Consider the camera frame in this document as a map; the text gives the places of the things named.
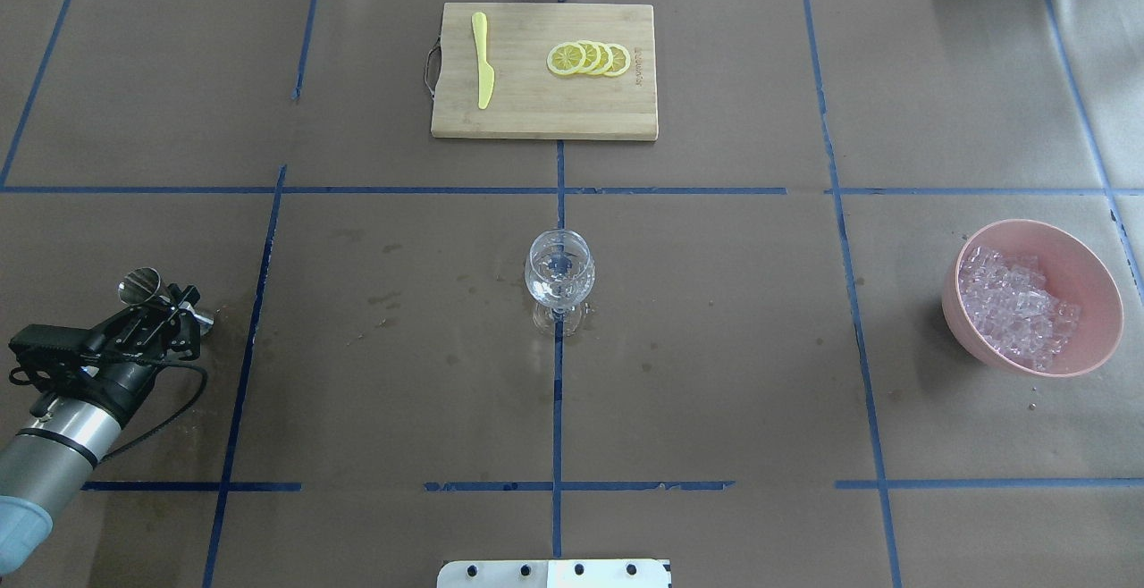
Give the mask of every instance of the ice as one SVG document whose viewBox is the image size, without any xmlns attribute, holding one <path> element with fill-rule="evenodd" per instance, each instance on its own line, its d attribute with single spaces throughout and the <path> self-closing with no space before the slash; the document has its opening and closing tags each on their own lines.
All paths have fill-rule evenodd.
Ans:
<svg viewBox="0 0 1144 588">
<path fill-rule="evenodd" d="M 998 353 L 1038 372 L 1052 368 L 1077 332 L 1079 304 L 1057 300 L 1036 255 L 1006 257 L 977 246 L 958 269 L 958 287 L 974 327 Z"/>
</svg>

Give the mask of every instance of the glass base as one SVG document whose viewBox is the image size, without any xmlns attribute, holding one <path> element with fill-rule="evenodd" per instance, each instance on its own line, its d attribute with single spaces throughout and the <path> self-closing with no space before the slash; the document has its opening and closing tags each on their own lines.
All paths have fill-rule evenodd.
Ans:
<svg viewBox="0 0 1144 588">
<path fill-rule="evenodd" d="M 563 312 L 554 311 L 539 302 L 532 308 L 532 324 L 537 325 L 540 333 L 545 335 L 556 335 L 556 323 L 561 323 L 561 336 L 569 336 L 580 328 L 583 317 L 587 313 L 587 304 L 577 304 L 573 308 L 565 308 Z"/>
</svg>

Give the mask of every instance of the bowl of ice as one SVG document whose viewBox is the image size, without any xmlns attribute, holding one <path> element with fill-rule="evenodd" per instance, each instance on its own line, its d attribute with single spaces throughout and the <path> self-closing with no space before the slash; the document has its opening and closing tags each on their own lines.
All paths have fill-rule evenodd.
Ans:
<svg viewBox="0 0 1144 588">
<path fill-rule="evenodd" d="M 1125 324 L 1120 292 L 1097 255 L 1033 218 L 1004 218 L 972 235 L 946 276 L 942 310 L 982 363 L 1047 378 L 1106 363 Z"/>
</svg>

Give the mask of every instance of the bowl rim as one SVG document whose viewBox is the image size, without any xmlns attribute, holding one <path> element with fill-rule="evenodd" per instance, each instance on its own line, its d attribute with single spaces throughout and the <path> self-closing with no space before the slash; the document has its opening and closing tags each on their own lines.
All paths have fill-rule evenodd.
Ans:
<svg viewBox="0 0 1144 588">
<path fill-rule="evenodd" d="M 1014 222 L 1022 222 L 1022 223 L 1035 224 L 1035 225 L 1039 225 L 1039 227 L 1046 227 L 1049 230 L 1054 230 L 1054 231 L 1056 231 L 1058 233 L 1065 235 L 1065 237 L 1067 237 L 1071 240 L 1078 243 L 1078 245 L 1081 248 L 1083 248 L 1085 251 L 1087 251 L 1088 254 L 1090 254 L 1096 260 L 1096 263 L 1099 263 L 1101 270 L 1103 270 L 1104 275 L 1109 278 L 1109 281 L 1112 283 L 1112 289 L 1117 293 L 1117 310 L 1119 311 L 1119 317 L 1120 317 L 1120 320 L 1119 320 L 1118 327 L 1117 327 L 1117 340 L 1113 342 L 1112 350 L 1109 351 L 1104 357 L 1101 357 L 1101 360 L 1098 363 L 1096 363 L 1095 365 L 1091 365 L 1091 367 L 1083 368 L 1083 370 L 1080 370 L 1080 371 L 1077 371 L 1077 372 L 1072 372 L 1072 373 L 1066 373 L 1066 374 L 1050 374 L 1048 372 L 1038 372 L 1036 370 L 1031 370 L 1028 367 L 1025 367 L 1025 365 L 1018 365 L 1017 363 L 1014 363 L 1012 360 L 1010 360 L 1009 357 L 1006 357 L 1003 353 L 1001 353 L 996 349 L 993 349 L 993 345 L 991 345 L 988 343 L 988 341 L 985 340 L 985 336 L 982 335 L 982 332 L 977 331 L 977 327 L 974 325 L 972 319 L 969 318 L 969 313 L 966 312 L 966 301 L 961 296 L 961 281 L 960 281 L 960 278 L 958 277 L 958 275 L 961 271 L 961 262 L 963 262 L 964 259 L 966 259 L 966 252 L 969 251 L 969 246 L 972 245 L 974 240 L 976 240 L 982 233 L 988 231 L 990 229 L 993 229 L 993 227 L 1000 227 L 1000 225 L 1003 225 L 1003 224 L 1011 224 Z M 984 343 L 985 347 L 990 349 L 990 351 L 992 351 L 993 353 L 996 353 L 999 357 L 1001 357 L 1006 361 L 1006 365 L 1009 365 L 1010 367 L 1014 367 L 1015 370 L 1017 370 L 1017 371 L 1019 371 L 1022 373 L 1032 374 L 1034 376 L 1041 376 L 1041 378 L 1044 378 L 1044 379 L 1071 379 L 1071 378 L 1075 378 L 1075 376 L 1080 376 L 1080 375 L 1087 374 L 1087 373 L 1093 372 L 1093 371 L 1095 371 L 1095 370 L 1097 370 L 1099 367 L 1103 367 L 1103 365 L 1105 363 L 1107 363 L 1107 360 L 1112 357 L 1112 355 L 1117 352 L 1117 348 L 1120 347 L 1120 340 L 1123 339 L 1123 335 L 1125 335 L 1125 301 L 1123 301 L 1123 297 L 1120 295 L 1120 287 L 1117 286 L 1115 278 L 1112 277 L 1112 271 L 1109 271 L 1109 267 L 1106 265 L 1106 263 L 1104 263 L 1104 261 L 1101 260 L 1101 256 L 1098 254 L 1096 254 L 1095 252 L 1093 252 L 1091 248 L 1089 248 L 1089 246 L 1087 245 L 1087 243 L 1082 243 L 1079 239 L 1077 239 L 1077 237 L 1074 235 L 1070 233 L 1068 231 L 1066 231 L 1064 229 L 1059 229 L 1058 227 L 1054 227 L 1052 224 L 1049 224 L 1047 222 L 1041 222 L 1041 221 L 1039 221 L 1039 218 L 1022 218 L 1022 217 L 1001 218 L 1000 221 L 993 222 L 992 224 L 986 224 L 985 227 L 980 227 L 980 229 L 977 230 L 976 233 L 969 235 L 969 238 L 966 239 L 966 243 L 961 246 L 961 251 L 958 252 L 956 262 L 953 263 L 953 279 L 954 279 L 954 283 L 953 283 L 954 291 L 958 294 L 958 312 L 961 315 L 960 317 L 966 320 L 967 326 L 969 326 L 970 331 L 974 332 L 974 335 L 976 335 L 980 340 L 980 342 Z"/>
</svg>

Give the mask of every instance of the knife handle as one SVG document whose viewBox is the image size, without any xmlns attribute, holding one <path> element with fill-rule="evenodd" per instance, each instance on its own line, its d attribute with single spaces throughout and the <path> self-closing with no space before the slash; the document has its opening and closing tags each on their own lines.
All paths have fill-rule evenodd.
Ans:
<svg viewBox="0 0 1144 588">
<path fill-rule="evenodd" d="M 472 13 L 472 38 L 477 42 L 477 63 L 487 63 L 485 43 L 488 39 L 488 18 L 485 13 Z"/>
</svg>

